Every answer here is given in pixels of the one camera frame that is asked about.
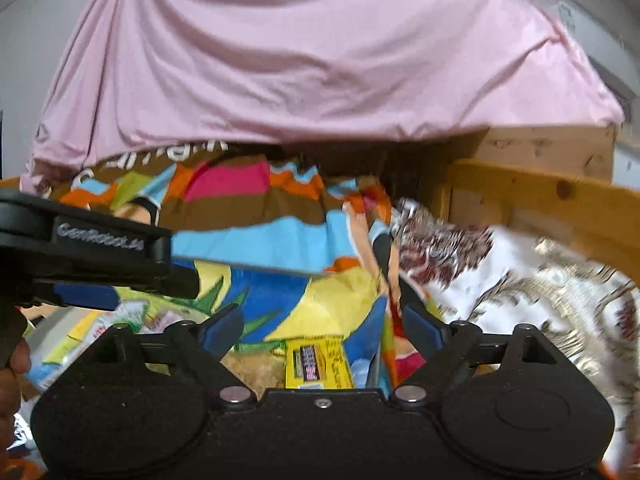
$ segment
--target brand logo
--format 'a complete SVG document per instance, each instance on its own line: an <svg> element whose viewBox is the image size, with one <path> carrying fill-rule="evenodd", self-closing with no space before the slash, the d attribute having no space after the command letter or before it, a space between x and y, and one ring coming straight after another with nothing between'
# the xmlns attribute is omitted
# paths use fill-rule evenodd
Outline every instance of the brand logo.
<svg viewBox="0 0 640 480"><path fill-rule="evenodd" d="M73 227L68 222L61 223L56 233L61 238L69 238L70 240L78 240L104 247L118 247L129 251L145 250L145 241L140 238L129 239L124 235L113 235L111 233L102 233L97 229L81 229Z"/></svg>

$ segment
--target pink sheet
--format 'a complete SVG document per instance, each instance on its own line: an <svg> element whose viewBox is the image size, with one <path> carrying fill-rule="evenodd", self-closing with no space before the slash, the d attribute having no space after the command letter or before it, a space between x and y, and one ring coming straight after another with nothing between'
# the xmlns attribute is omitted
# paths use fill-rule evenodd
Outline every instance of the pink sheet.
<svg viewBox="0 0 640 480"><path fill-rule="evenodd" d="M622 120L580 47L521 0L92 0L21 184L187 140Z"/></svg>

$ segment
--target yellow package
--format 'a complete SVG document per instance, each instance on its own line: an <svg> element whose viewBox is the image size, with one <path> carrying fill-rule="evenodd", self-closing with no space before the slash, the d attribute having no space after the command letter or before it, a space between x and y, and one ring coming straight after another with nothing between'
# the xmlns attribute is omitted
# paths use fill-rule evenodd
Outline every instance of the yellow package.
<svg viewBox="0 0 640 480"><path fill-rule="evenodd" d="M342 338L328 336L287 341L284 387L298 390L353 388Z"/></svg>

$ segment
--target screw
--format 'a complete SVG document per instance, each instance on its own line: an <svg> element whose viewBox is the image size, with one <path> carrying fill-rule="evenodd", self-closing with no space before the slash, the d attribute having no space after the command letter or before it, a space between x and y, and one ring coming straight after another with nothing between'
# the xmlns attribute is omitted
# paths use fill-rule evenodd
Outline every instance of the screw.
<svg viewBox="0 0 640 480"><path fill-rule="evenodd" d="M220 390L220 399L229 404L240 404L251 398L251 391L244 386L227 386Z"/></svg>
<svg viewBox="0 0 640 480"><path fill-rule="evenodd" d="M318 408L322 408L323 410L325 408L328 408L331 405L331 401L329 399L325 399L324 397L322 399L316 399L314 400L314 404L318 407Z"/></svg>
<svg viewBox="0 0 640 480"><path fill-rule="evenodd" d="M427 392L420 386L400 386L395 391L396 397L404 402L419 402L427 396Z"/></svg>

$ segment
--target wood knot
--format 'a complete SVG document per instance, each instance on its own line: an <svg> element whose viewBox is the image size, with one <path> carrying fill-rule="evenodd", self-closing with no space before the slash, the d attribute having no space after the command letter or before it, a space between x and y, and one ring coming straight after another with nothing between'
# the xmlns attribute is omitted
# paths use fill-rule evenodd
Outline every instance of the wood knot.
<svg viewBox="0 0 640 480"><path fill-rule="evenodd" d="M569 200L575 193L575 186L567 180L559 180L556 184L556 195L560 200Z"/></svg>

